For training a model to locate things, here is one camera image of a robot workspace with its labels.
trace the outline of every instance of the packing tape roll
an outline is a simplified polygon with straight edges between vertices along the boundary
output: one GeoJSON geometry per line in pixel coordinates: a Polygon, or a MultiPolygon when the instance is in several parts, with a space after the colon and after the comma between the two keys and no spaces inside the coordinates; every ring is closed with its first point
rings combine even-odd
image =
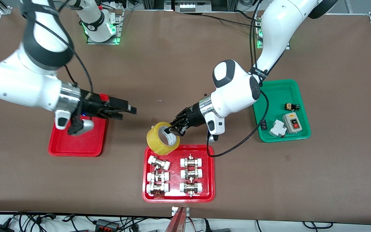
{"type": "Polygon", "coordinates": [[[147,144],[157,155],[165,156],[174,151],[180,145],[180,137],[172,133],[167,134],[164,129],[169,128],[171,125],[166,122],[159,122],[153,126],[147,133],[147,144]],[[168,141],[164,144],[159,138],[158,134],[163,134],[168,141]]]}

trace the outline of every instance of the green tray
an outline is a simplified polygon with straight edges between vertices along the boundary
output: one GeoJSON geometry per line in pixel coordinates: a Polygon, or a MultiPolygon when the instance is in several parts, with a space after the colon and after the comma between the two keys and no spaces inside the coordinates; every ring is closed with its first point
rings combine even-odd
{"type": "MultiPolygon", "coordinates": [[[[259,128],[259,135],[264,142],[275,142],[275,141],[289,141],[289,140],[302,140],[309,138],[311,135],[309,121],[307,119],[306,110],[304,109],[303,100],[299,86],[296,81],[278,80],[278,81],[265,81],[263,82],[262,91],[267,95],[269,100],[268,112],[265,117],[267,123],[267,130],[261,130],[259,128]],[[282,121],[283,115],[290,113],[290,111],[284,110],[284,104],[293,103],[299,104],[300,110],[296,111],[299,122],[303,127],[303,130],[297,134],[288,134],[283,138],[273,137],[268,132],[272,128],[273,123],[276,119],[282,121]]],[[[261,96],[259,100],[253,104],[254,115],[256,116],[256,122],[259,123],[260,119],[264,114],[266,107],[266,101],[264,96],[261,96]]]]}

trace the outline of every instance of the red button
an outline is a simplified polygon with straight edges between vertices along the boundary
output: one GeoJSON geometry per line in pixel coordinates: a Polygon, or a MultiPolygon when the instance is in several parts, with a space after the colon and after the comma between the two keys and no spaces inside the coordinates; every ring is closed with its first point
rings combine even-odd
{"type": "Polygon", "coordinates": [[[101,100],[106,101],[106,102],[109,101],[109,96],[107,94],[100,93],[99,95],[100,95],[101,100]]]}

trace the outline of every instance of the white floor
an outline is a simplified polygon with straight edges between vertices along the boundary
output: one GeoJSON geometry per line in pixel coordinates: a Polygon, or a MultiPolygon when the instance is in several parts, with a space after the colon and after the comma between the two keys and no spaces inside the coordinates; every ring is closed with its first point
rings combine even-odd
{"type": "MultiPolygon", "coordinates": [[[[4,224],[4,222],[11,217],[12,215],[0,215],[0,224],[4,224]]],[[[44,219],[41,226],[47,230],[47,232],[73,232],[75,229],[72,226],[72,223],[63,222],[65,216],[57,216],[55,220],[51,219],[44,219]]],[[[97,219],[105,219],[109,221],[120,220],[119,217],[98,217],[98,216],[89,216],[91,220],[97,219]]],[[[26,220],[26,216],[22,216],[21,222],[24,223],[26,220]]],[[[95,225],[87,220],[84,216],[76,216],[74,219],[75,227],[79,231],[88,230],[90,232],[95,231],[95,225]]],[[[195,231],[203,230],[205,231],[206,225],[205,221],[201,218],[193,218],[195,231]]],[[[258,232],[259,229],[256,226],[256,222],[254,220],[224,220],[224,219],[208,219],[210,223],[210,227],[212,230],[214,229],[224,229],[229,228],[232,232],[258,232]]],[[[147,219],[143,222],[138,223],[139,231],[140,232],[149,232],[155,231],[156,229],[159,232],[165,231],[169,224],[170,220],[168,219],[147,219]]],[[[259,221],[260,228],[262,232],[314,232],[312,229],[308,229],[303,226],[302,222],[286,222],[286,221],[259,221]]],[[[327,223],[316,223],[318,227],[325,227],[328,226],[327,223]]],[[[12,220],[10,223],[9,228],[13,229],[14,231],[20,231],[19,223],[16,220],[12,220]]],[[[33,228],[34,232],[38,232],[39,229],[37,226],[33,228]]],[[[335,223],[332,228],[330,229],[319,229],[319,231],[325,232],[367,232],[371,231],[371,225],[356,225],[356,224],[338,224],[335,223]]],[[[194,232],[194,228],[187,219],[187,223],[185,226],[185,232],[194,232]]]]}

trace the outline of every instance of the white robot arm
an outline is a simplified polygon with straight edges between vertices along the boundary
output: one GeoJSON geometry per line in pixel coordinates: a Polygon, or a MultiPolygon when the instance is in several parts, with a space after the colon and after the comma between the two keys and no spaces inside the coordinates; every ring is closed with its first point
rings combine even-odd
{"type": "Polygon", "coordinates": [[[220,62],[213,70],[216,90],[181,111],[165,132],[183,136],[187,128],[206,123],[211,135],[223,134],[225,117],[259,99],[259,84],[276,64],[299,25],[310,15],[320,17],[335,3],[333,0],[274,0],[262,15],[263,49],[257,67],[246,72],[234,60],[220,62]]]}
{"type": "Polygon", "coordinates": [[[115,13],[100,10],[95,0],[71,0],[68,7],[77,12],[87,35],[94,42],[104,42],[115,35],[115,13]]]}
{"type": "Polygon", "coordinates": [[[94,127],[91,120],[80,119],[82,114],[121,120],[120,112],[137,112],[125,100],[113,97],[102,100],[99,94],[57,79],[57,69],[72,59],[73,43],[51,0],[21,0],[21,11],[27,19],[40,22],[58,34],[69,47],[28,20],[19,48],[0,62],[0,99],[54,111],[57,129],[65,129],[71,120],[70,135],[79,135],[94,127]]]}

